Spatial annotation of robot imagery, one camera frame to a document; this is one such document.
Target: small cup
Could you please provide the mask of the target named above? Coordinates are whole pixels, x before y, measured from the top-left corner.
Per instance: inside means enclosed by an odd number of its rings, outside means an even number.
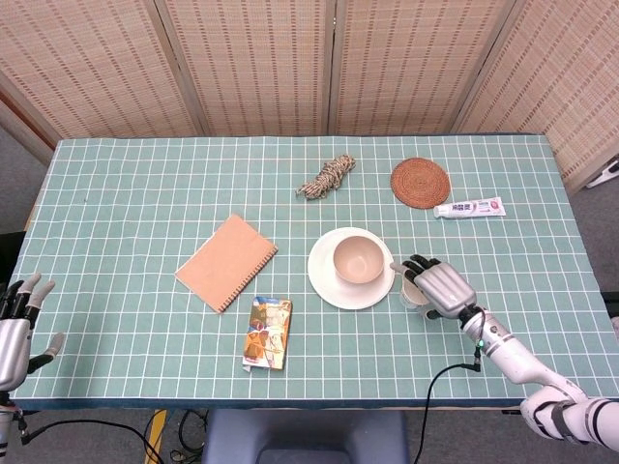
[[[339,242],[333,262],[340,278],[358,284],[372,282],[385,267],[382,248],[374,240],[360,235]]]
[[[406,309],[414,309],[427,319],[440,317],[426,296],[410,280],[402,277],[402,288],[399,292],[399,300]]]

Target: notebook spiral binding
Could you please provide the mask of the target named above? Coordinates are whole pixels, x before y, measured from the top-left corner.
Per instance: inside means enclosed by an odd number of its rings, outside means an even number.
[[[277,252],[278,247],[273,245],[273,249],[271,249],[271,251],[269,251],[269,253],[260,260],[260,262],[255,266],[255,268],[253,268],[253,270],[248,274],[248,276],[243,279],[240,285],[234,289],[234,292],[232,292],[230,296],[225,300],[225,302],[223,302],[220,307],[217,308],[217,312],[224,312],[225,309],[229,307],[234,300],[236,300],[236,297],[239,296],[243,289],[247,287],[248,283],[251,282],[251,280],[260,272],[262,268],[264,268],[264,266],[273,256],[275,256]]]

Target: toothpaste cap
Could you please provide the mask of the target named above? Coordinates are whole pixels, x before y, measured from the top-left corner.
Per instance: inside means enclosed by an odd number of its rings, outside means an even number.
[[[434,207],[434,217],[440,218],[441,216],[445,216],[450,212],[450,208],[448,205],[438,205]]]

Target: woven screen panel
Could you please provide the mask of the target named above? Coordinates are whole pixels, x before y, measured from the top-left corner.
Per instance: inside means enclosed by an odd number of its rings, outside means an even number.
[[[323,131],[327,2],[166,5],[212,135]]]
[[[196,134],[141,2],[6,2],[0,71],[63,138]]]
[[[448,131],[507,3],[347,1],[336,132]]]
[[[459,131],[545,133],[566,186],[619,137],[619,2],[529,0]]]

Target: rope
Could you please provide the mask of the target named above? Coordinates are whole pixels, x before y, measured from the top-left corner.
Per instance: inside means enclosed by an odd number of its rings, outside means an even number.
[[[353,167],[355,167],[355,159],[348,155],[325,162],[324,167],[313,181],[297,189],[297,195],[302,193],[307,200],[324,198],[330,189],[339,189],[341,180]]]

